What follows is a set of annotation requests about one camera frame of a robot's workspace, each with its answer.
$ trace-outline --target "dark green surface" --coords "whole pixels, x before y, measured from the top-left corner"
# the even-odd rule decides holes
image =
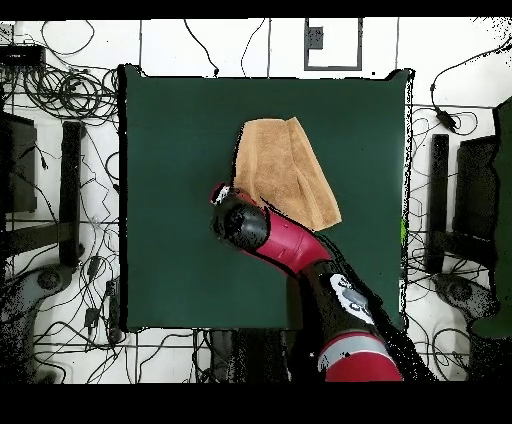
[[[404,99],[390,81],[141,77],[128,66],[128,319],[286,327],[285,276],[221,244],[209,196],[242,124],[296,116],[340,205],[327,231],[399,322]]]
[[[473,331],[482,337],[512,337],[512,98],[493,111],[499,148],[494,168],[499,180],[498,214],[494,241],[497,261],[491,287],[500,302],[498,313],[481,319]]]

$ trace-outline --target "brown towel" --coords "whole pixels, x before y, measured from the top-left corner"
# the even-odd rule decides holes
[[[341,221],[336,199],[297,118],[246,122],[234,187],[313,231]]]

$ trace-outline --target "metal frame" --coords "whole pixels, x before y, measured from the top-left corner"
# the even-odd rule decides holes
[[[358,18],[356,66],[309,66],[309,18],[304,18],[304,71],[362,71],[363,70],[363,18]]]
[[[81,122],[65,121],[62,129],[60,222],[7,231],[4,255],[18,255],[58,243],[60,263],[76,268],[78,258],[83,253],[79,243],[79,227],[81,140],[85,135],[85,126]]]
[[[443,272],[445,252],[492,269],[496,262],[494,242],[446,231],[449,137],[434,134],[430,150],[430,183],[425,236],[425,272]]]

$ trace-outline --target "white logo label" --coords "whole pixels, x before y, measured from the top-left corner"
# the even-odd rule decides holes
[[[343,275],[334,274],[330,278],[330,282],[331,287],[336,292],[338,301],[345,311],[367,324],[374,324],[372,316],[368,311],[368,301],[362,294],[352,289],[352,285]]]

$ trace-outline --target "tangled cables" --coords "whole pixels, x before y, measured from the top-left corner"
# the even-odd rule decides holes
[[[113,121],[117,115],[117,74],[103,78],[88,69],[63,71],[51,65],[22,74],[24,94],[38,108],[59,119]]]

